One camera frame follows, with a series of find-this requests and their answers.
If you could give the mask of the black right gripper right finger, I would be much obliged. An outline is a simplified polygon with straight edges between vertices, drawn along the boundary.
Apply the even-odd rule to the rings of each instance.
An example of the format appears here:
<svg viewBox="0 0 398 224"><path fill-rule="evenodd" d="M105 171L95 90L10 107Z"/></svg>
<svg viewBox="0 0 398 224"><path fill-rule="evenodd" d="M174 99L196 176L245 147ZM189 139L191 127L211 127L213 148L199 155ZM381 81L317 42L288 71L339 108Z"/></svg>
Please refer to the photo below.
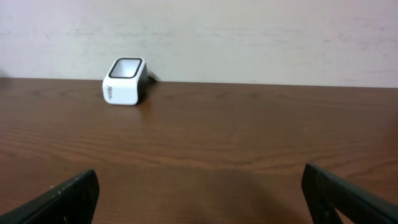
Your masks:
<svg viewBox="0 0 398 224"><path fill-rule="evenodd" d="M341 223L341 212L353 223L397 223L397 205L327 170L305 165L302 191L314 223Z"/></svg>

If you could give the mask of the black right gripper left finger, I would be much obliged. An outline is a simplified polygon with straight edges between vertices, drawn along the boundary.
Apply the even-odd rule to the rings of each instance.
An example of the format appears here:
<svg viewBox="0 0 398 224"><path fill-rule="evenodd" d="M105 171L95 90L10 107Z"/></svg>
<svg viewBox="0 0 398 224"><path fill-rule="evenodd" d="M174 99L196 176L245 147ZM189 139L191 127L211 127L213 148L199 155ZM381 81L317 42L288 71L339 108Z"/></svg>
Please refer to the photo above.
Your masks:
<svg viewBox="0 0 398 224"><path fill-rule="evenodd" d="M96 172L89 169L1 215L1 223L90 224L99 193Z"/></svg>

